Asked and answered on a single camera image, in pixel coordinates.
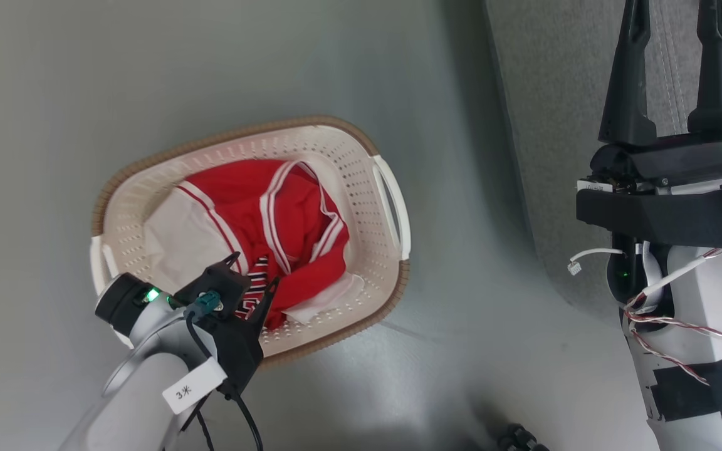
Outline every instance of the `wires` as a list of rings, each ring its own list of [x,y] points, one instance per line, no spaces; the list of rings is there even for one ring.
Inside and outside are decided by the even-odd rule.
[[[202,339],[200,339],[200,336],[197,334],[197,331],[194,330],[194,323],[193,319],[195,316],[195,312],[190,312],[186,316],[186,328],[189,329],[189,334],[191,334],[191,338],[194,340],[195,343],[197,343],[197,347],[200,348],[200,351],[202,351],[202,354],[206,357],[206,359],[210,359],[213,357],[213,355],[210,353],[208,348],[204,345],[202,342]],[[244,403],[244,400],[241,399],[241,395],[238,394],[238,391],[230,385],[229,379],[225,379],[228,381],[226,383],[227,388],[230,390],[229,396],[227,399],[233,399],[237,404],[238,408],[241,410],[241,413],[244,415],[244,419],[247,420],[247,425],[249,425],[249,430],[252,431],[253,439],[255,439],[255,447],[258,449],[258,451],[263,451],[263,442],[261,441],[261,433],[258,432],[258,426],[255,425],[255,420],[253,420],[252,414],[249,413],[249,409],[247,408],[247,405]],[[204,400],[206,398],[203,398],[200,403],[198,403],[197,408],[194,409],[195,415],[197,416],[198,422],[200,422],[200,426],[202,427],[202,433],[204,436],[206,436],[206,442],[208,442],[208,449],[209,451],[213,451],[213,443],[211,442],[210,433],[208,431],[208,425],[206,425],[206,421],[202,417],[202,414],[200,413],[200,408],[204,404]]]
[[[710,251],[705,252],[700,257],[697,257],[697,259],[693,260],[690,263],[687,263],[687,265],[684,265],[681,269],[677,269],[677,271],[673,271],[672,273],[668,274],[667,277],[663,277],[661,280],[659,280],[659,282],[647,286],[645,289],[640,291],[639,294],[631,298],[628,303],[625,304],[624,308],[624,315],[625,318],[629,321],[629,331],[631,333],[631,336],[633,336],[634,339],[637,340],[637,343],[639,343],[639,346],[641,346],[642,349],[650,352],[650,354],[653,354],[654,356],[674,363],[674,365],[679,366],[682,370],[684,370],[684,372],[692,376],[694,379],[698,380],[703,385],[709,385],[709,383],[706,379],[704,379],[704,377],[699,376],[698,373],[696,373],[692,368],[690,368],[690,366],[685,365],[684,362],[676,359],[675,357],[668,356],[667,354],[664,354],[654,349],[653,346],[651,346],[642,336],[640,336],[639,332],[637,331],[637,324],[653,323],[678,326],[678,328],[689,329],[691,331],[698,332],[703,336],[719,339],[722,339],[722,332],[717,331],[713,328],[707,328],[707,326],[697,326],[695,324],[685,323],[684,321],[680,321],[674,318],[662,316],[641,316],[641,311],[636,311],[633,308],[634,306],[647,299],[649,295],[653,294],[656,291],[659,291],[660,289],[667,286],[669,283],[673,282],[676,279],[679,279],[679,277],[687,274],[693,269],[696,269],[698,266],[704,264],[707,260],[714,259],[714,257],[717,257],[720,254],[722,254],[722,249],[720,248],[711,249]]]
[[[578,262],[578,259],[581,259],[581,257],[585,257],[587,255],[591,254],[621,254],[625,255],[624,251],[620,251],[620,249],[609,249],[606,247],[597,247],[595,249],[589,249],[589,251],[583,251],[579,252],[576,255],[573,255],[572,259],[570,259],[570,264],[567,265],[567,271],[570,271],[570,274],[576,275],[581,272],[581,263]]]
[[[202,398],[202,399],[200,400],[200,402],[197,403],[197,406],[194,407],[193,412],[191,413],[191,415],[189,415],[189,419],[186,420],[185,423],[183,423],[183,427],[180,429],[181,431],[186,431],[186,429],[189,428],[189,426],[191,425],[191,422],[193,422],[193,420],[194,420],[194,417],[197,416],[198,411],[200,411],[200,409],[202,408],[202,406],[206,403],[206,400],[208,400],[208,397],[209,397],[209,396],[210,396],[210,393],[208,393],[208,394],[206,395],[206,397]]]
[[[208,443],[208,451],[213,451],[213,440],[210,438],[210,433],[208,432],[208,425],[206,425],[206,419],[202,417],[201,412],[197,412],[197,421],[200,422],[200,426],[202,427],[202,433],[204,436],[206,436],[206,443]]]
[[[200,338],[199,334],[197,334],[197,331],[194,330],[193,319],[195,315],[196,314],[192,311],[189,313],[188,316],[186,316],[186,328],[189,329],[189,334],[191,334],[191,338],[194,340],[195,343],[197,343],[197,347],[200,348],[200,351],[202,351],[202,353],[206,355],[206,360],[208,360],[213,357],[213,355],[206,347],[206,344],[202,342],[202,339]]]
[[[255,448],[258,449],[258,451],[263,451],[263,442],[261,442],[261,433],[258,432],[258,426],[255,425],[255,420],[253,420],[253,416],[251,413],[249,413],[249,409],[247,408],[247,405],[244,403],[244,400],[241,399],[241,395],[238,394],[238,391],[233,388],[233,386],[230,386],[230,389],[232,393],[230,393],[230,397],[233,398],[233,400],[238,404],[238,408],[241,410],[241,413],[244,415],[244,419],[247,420],[247,425],[249,425],[249,430],[253,433],[253,439],[255,439]]]

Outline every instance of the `laundry basket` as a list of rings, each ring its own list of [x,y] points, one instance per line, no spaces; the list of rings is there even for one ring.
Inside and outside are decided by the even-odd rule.
[[[119,171],[94,208],[91,268],[97,293],[123,272],[151,282],[144,222],[177,183],[196,172],[247,159],[309,163],[350,231],[347,271],[364,279],[364,290],[352,299],[342,299],[340,308],[324,311],[307,324],[286,322],[264,331],[260,337],[263,365],[326,348],[389,314],[409,280],[409,215],[395,177],[372,141],[358,128],[333,117],[228,132],[144,158]]]

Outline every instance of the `basket handle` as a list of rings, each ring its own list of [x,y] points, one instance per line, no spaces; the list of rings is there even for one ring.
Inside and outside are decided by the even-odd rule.
[[[113,277],[118,275],[117,264],[113,257],[113,251],[107,244],[102,244],[102,236],[91,239],[91,275],[94,279],[94,288],[97,294],[105,291]]]
[[[411,253],[411,223],[409,222],[409,211],[406,209],[403,192],[400,191],[400,185],[398,185],[395,174],[392,173],[392,168],[389,168],[386,160],[379,155],[372,157],[372,160],[375,160],[375,166],[372,170],[375,172],[375,181],[378,183],[378,190],[381,194],[385,192],[389,193],[387,200],[384,201],[384,211],[386,212],[387,220],[389,220],[389,229],[392,231],[392,237],[395,243],[399,244],[401,258],[408,260],[409,254]],[[396,226],[395,215],[392,214],[389,199],[395,207],[395,215],[397,217]]]

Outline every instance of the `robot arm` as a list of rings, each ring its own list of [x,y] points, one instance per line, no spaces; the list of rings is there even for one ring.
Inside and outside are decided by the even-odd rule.
[[[195,368],[207,371],[205,366],[214,362],[217,366],[212,373],[220,375],[217,382],[221,382],[217,391],[238,403],[258,448],[263,449],[241,392],[263,359],[258,336],[277,281],[268,286],[249,319],[235,317],[233,312],[250,286],[248,277],[230,271],[237,256],[209,266],[174,296],[131,274],[111,281],[98,300],[97,316],[129,337],[134,349],[113,372],[101,399],[80,420],[61,451],[172,451],[180,431],[188,427],[207,399],[207,395],[197,399],[197,392],[206,394],[212,386],[198,391],[195,381],[184,387],[188,390],[169,394],[172,400],[189,405],[179,414],[163,393]]]
[[[577,215],[613,233],[607,280],[660,448],[722,451],[722,0],[700,0],[698,105],[674,137],[647,117],[650,10],[625,3]]]

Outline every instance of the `gray floor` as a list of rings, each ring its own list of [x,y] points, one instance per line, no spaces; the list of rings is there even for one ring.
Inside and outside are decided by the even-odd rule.
[[[0,449],[56,448],[126,354],[92,311],[106,179],[315,113],[360,126],[398,176],[412,280],[385,323],[250,383],[267,449],[486,449],[507,419],[554,450],[656,448],[624,339],[534,256],[480,8],[0,1]],[[251,449],[235,406],[204,413],[218,449]],[[196,428],[184,445],[204,449]]]

